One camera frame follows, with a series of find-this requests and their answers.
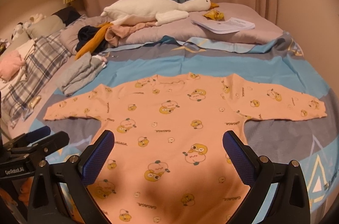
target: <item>yellow crumpled wrapper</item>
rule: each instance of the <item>yellow crumpled wrapper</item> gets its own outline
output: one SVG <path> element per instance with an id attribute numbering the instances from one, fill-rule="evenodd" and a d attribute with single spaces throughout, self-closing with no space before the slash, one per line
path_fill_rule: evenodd
<path id="1" fill-rule="evenodd" d="M 208 13 L 204 14 L 203 16 L 217 21 L 224 19 L 224 13 L 219 12 L 217 10 L 211 10 Z"/>

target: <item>plaid blanket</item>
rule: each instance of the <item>plaid blanket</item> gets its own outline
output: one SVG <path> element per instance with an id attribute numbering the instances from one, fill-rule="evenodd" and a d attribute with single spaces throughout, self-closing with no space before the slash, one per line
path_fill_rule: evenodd
<path id="1" fill-rule="evenodd" d="M 12 86 L 4 98 L 2 105 L 11 117 L 11 127 L 17 124 L 21 114 L 28 109 L 28 103 L 39 94 L 55 72 L 71 56 L 71 53 L 59 42 L 61 32 L 62 30 L 35 41 L 35 50 L 25 62 L 26 80 Z"/>

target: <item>blue gripper pad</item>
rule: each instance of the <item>blue gripper pad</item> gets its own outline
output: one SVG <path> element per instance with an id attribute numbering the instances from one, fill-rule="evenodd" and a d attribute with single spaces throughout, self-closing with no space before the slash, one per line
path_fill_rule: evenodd
<path id="1" fill-rule="evenodd" d="M 240 179 L 245 185 L 253 187 L 257 177 L 255 168 L 239 146 L 237 141 L 229 132 L 225 132 L 222 137 L 222 145 L 231 159 Z"/>
<path id="2" fill-rule="evenodd" d="M 34 143 L 42 138 L 50 135 L 50 127 L 43 126 L 26 134 L 26 141 L 29 143 Z"/>
<path id="3" fill-rule="evenodd" d="M 82 167 L 81 181 L 84 186 L 91 185 L 95 182 L 113 147 L 114 134 L 113 132 L 109 131 L 97 145 L 95 150 L 93 150 L 90 157 Z"/>

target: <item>paper stack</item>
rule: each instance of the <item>paper stack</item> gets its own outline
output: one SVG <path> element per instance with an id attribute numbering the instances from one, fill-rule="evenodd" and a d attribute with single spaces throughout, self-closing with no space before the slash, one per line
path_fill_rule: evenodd
<path id="1" fill-rule="evenodd" d="M 196 19 L 192 19 L 192 22 L 216 34 L 229 34 L 255 28 L 254 23 L 234 17 L 231 17 L 227 21 L 215 21 L 215 20 L 198 21 Z"/>

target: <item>goose beak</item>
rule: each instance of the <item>goose beak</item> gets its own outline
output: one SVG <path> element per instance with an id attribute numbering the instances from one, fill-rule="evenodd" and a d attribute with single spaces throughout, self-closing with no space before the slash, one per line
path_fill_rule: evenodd
<path id="1" fill-rule="evenodd" d="M 214 9 L 214 8 L 218 8 L 218 7 L 219 7 L 218 4 L 211 2 L 210 10 L 211 10 L 211 9 Z"/>

